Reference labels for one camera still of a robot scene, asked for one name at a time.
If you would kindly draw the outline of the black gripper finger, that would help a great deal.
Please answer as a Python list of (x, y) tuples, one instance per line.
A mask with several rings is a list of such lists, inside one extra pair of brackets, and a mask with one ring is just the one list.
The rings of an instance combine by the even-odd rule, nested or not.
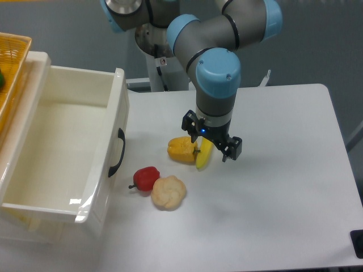
[(194, 111), (189, 110), (182, 119), (181, 129), (186, 131), (191, 137), (191, 142), (195, 143), (198, 137), (205, 133), (204, 119), (198, 118)]
[(223, 154), (222, 161), (226, 162), (227, 159), (237, 160), (242, 153), (242, 138), (227, 137), (213, 140), (213, 144)]

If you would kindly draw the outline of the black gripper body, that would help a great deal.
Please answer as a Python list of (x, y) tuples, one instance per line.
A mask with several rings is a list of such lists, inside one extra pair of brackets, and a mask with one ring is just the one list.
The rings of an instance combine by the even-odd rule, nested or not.
[(229, 136), (231, 112), (223, 116), (210, 116), (202, 111), (197, 111), (196, 117), (194, 141), (201, 136), (213, 142), (216, 146), (227, 146), (231, 142)]

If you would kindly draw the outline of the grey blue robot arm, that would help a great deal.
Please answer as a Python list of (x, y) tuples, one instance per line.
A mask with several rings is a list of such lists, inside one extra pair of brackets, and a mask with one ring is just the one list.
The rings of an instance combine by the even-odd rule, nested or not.
[(220, 14), (201, 21), (180, 12), (179, 1), (101, 1), (116, 32), (148, 30), (143, 51), (156, 59), (175, 57), (196, 88), (196, 108), (182, 120), (191, 140), (211, 141), (224, 159), (236, 160), (242, 140), (229, 136), (241, 81), (236, 51), (275, 37), (283, 17), (276, 1), (217, 1)]

